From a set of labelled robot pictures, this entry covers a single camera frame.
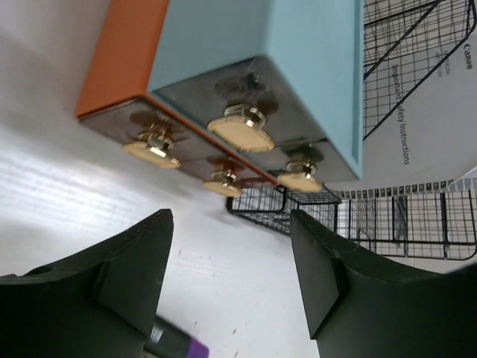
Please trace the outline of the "teal mini drawer chest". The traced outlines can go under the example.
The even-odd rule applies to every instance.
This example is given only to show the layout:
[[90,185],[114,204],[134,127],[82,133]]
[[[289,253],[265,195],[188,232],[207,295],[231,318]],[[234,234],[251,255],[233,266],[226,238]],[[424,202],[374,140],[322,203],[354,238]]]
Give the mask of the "teal mini drawer chest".
[[76,104],[219,195],[363,172],[364,2],[112,1]]

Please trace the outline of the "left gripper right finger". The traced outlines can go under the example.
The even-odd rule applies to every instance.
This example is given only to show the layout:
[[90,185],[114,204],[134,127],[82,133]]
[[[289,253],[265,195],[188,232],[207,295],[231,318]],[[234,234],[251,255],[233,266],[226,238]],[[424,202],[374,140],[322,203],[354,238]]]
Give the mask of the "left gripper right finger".
[[474,357],[476,265],[441,274],[389,260],[293,210],[291,244],[321,357]]

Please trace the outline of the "white spiral notebook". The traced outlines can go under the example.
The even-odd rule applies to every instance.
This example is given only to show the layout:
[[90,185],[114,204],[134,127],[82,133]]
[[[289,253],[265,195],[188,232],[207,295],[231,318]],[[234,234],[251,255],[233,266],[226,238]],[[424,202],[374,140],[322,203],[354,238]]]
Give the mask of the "white spiral notebook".
[[364,142],[338,232],[378,254],[465,261],[476,256],[476,36],[415,60],[432,74]]

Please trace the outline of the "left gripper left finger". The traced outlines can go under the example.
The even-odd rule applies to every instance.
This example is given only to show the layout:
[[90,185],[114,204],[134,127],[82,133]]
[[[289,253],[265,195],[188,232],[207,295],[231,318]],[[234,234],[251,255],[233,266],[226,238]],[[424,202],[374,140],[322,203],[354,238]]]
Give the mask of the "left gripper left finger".
[[1,278],[3,357],[140,357],[174,221],[159,210],[76,254]]

